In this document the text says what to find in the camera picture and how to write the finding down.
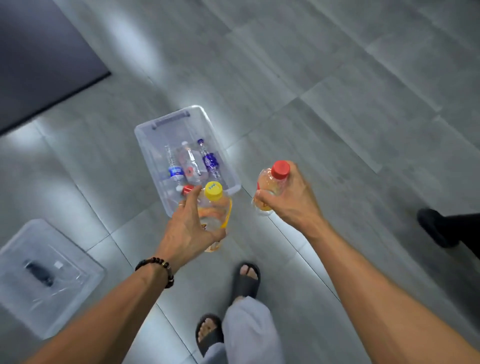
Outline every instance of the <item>orange juice bottle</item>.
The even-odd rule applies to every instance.
[[[214,231],[226,228],[232,211],[232,199],[223,194],[223,187],[217,181],[206,184],[198,197],[198,216],[205,230]],[[221,243],[216,242],[205,251],[214,252]]]
[[[276,161],[271,168],[266,168],[260,172],[257,180],[257,190],[267,190],[271,194],[280,195],[287,183],[287,177],[290,174],[290,165],[284,160]],[[252,200],[255,210],[260,215],[270,215],[273,211],[269,205],[257,200]]]

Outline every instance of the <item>dark gray mat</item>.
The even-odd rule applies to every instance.
[[[109,74],[52,0],[0,0],[0,133]]]

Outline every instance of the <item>hand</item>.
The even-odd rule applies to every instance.
[[[269,205],[288,225],[305,233],[305,230],[319,218],[323,220],[322,212],[312,188],[305,181],[297,165],[289,160],[287,163],[290,165],[290,175],[283,193],[275,196],[266,190],[258,190],[254,198]]]
[[[201,186],[196,186],[187,195],[187,200],[180,202],[156,251],[155,256],[169,262],[173,273],[225,238],[225,229],[206,231],[200,225],[197,199],[201,190]]]

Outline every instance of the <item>forearm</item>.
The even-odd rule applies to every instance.
[[[480,362],[480,354],[456,331],[385,277],[326,221],[313,221],[304,234],[373,362]]]
[[[167,279],[160,265],[140,268],[26,363],[121,363]]]

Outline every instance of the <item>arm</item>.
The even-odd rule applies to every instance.
[[[169,262],[173,273],[225,237],[225,229],[202,229],[197,211],[200,190],[200,186],[192,190],[185,207],[179,206],[173,214],[154,255]],[[121,363],[167,279],[167,271],[158,264],[139,268],[26,364]]]
[[[310,186],[291,165],[281,196],[257,191],[307,238],[374,363],[480,363],[480,353],[353,249],[323,218]]]

